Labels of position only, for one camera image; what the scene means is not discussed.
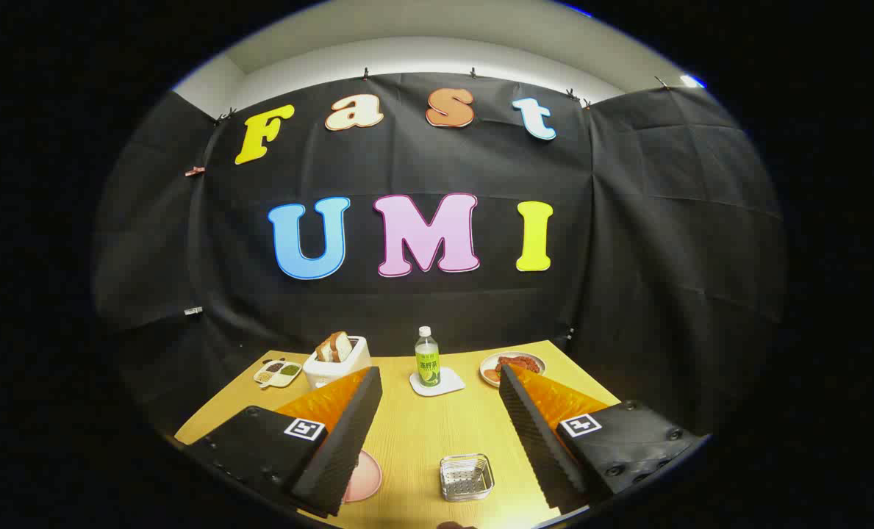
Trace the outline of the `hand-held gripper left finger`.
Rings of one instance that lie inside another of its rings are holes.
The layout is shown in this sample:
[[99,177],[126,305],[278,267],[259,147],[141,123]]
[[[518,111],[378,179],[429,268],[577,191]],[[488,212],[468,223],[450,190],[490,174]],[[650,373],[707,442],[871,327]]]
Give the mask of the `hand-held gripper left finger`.
[[245,406],[187,454],[279,508],[336,516],[381,396],[380,369],[366,367],[275,411]]

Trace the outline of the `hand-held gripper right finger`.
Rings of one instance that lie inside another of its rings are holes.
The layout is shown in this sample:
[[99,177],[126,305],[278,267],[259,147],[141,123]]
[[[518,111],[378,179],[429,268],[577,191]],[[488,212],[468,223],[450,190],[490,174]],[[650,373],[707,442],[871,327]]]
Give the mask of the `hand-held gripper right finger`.
[[563,513],[624,501],[709,441],[639,400],[608,405],[516,364],[498,394],[545,501]]

